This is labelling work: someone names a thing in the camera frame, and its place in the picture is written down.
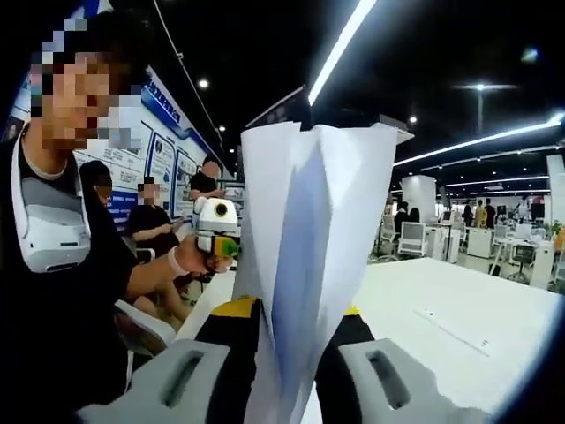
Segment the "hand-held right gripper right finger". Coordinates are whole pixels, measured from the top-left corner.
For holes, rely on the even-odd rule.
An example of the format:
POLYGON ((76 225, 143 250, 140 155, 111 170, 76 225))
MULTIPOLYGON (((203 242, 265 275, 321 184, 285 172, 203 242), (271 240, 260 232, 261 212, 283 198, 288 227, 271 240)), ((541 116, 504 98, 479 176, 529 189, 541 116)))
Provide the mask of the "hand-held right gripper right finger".
POLYGON ((486 413, 440 394, 435 374, 388 338, 375 339, 358 310, 343 316, 315 376, 325 423, 484 423, 486 413))

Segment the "person's left hand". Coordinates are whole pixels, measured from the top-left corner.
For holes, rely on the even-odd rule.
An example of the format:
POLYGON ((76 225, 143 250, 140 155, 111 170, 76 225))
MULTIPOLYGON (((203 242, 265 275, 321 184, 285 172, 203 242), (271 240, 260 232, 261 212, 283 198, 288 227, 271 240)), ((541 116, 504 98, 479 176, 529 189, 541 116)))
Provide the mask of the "person's left hand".
POLYGON ((233 263, 230 257, 214 256, 198 248, 194 235, 186 236, 177 246, 176 258, 180 267, 189 273, 221 274, 229 270, 233 263))

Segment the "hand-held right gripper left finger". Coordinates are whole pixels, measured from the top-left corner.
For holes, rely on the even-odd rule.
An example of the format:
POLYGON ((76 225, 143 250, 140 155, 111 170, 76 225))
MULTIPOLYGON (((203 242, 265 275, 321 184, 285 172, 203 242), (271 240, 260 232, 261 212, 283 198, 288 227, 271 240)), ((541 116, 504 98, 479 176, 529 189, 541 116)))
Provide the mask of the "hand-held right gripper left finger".
POLYGON ((132 376, 108 405, 79 411, 83 423, 242 423, 256 375, 261 301, 216 307, 195 339, 182 339, 132 376))

